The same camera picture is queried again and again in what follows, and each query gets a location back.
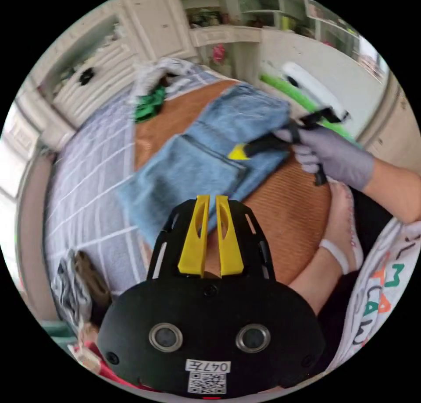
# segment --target checkered fabric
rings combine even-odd
[[[199,66],[186,78],[166,100],[218,80]],[[126,90],[98,109],[59,154],[44,219],[50,279],[68,249],[83,250],[113,296],[144,281],[149,264],[142,238],[115,196],[115,188],[134,173],[134,109],[128,98]]]

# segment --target light blue denim fabric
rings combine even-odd
[[[117,190],[149,246],[154,246],[171,210],[200,194],[211,196],[208,228],[214,229],[214,197],[245,199],[288,153],[264,152],[241,163],[225,157],[236,144],[280,129],[288,119],[289,102],[240,84],[210,103],[183,135],[170,139]]]

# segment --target green object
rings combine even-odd
[[[159,85],[150,95],[139,96],[135,110],[135,123],[142,123],[155,117],[161,111],[165,100],[165,88]]]
[[[77,343],[78,338],[74,334],[73,330],[65,322],[42,321],[41,326],[59,347],[71,355],[67,345],[73,345]]]
[[[295,86],[291,85],[289,82],[285,80],[282,80],[281,78],[269,76],[268,74],[261,74],[260,80],[272,86],[273,88],[278,89],[280,92],[284,93],[285,95],[289,96],[291,99],[293,99],[297,104],[301,105],[309,113],[313,113],[314,111],[317,111],[319,109],[319,107],[313,101],[311,101],[305,95],[303,95]],[[345,139],[357,145],[357,143],[352,138],[352,136],[343,127],[337,124],[329,123],[325,119],[321,121],[321,124],[324,127],[330,128],[331,130],[343,136]]]

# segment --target purple glove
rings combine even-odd
[[[373,174],[373,155],[322,126],[313,130],[299,129],[299,134],[301,144],[293,145],[293,151],[304,171],[316,173],[321,164],[328,177],[358,191],[364,190]],[[275,135],[288,143],[292,141],[287,129]]]

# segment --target woven brown surface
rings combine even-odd
[[[313,182],[314,176],[291,157],[244,200],[268,240],[276,279],[286,285],[312,259],[327,223],[329,187],[315,187]],[[208,238],[206,270],[220,273],[216,232]]]
[[[182,133],[202,109],[233,81],[221,81],[166,101],[161,113],[136,126],[135,168],[139,169],[173,135]],[[261,225],[271,249],[276,279],[289,284],[315,254],[330,206],[328,186],[315,187],[314,176],[294,158],[273,173],[244,203]],[[219,275],[216,232],[209,235],[206,270]]]
[[[236,82],[224,80],[196,89],[178,98],[165,101],[160,113],[136,125],[135,170],[175,134],[184,132],[200,115],[203,108]]]

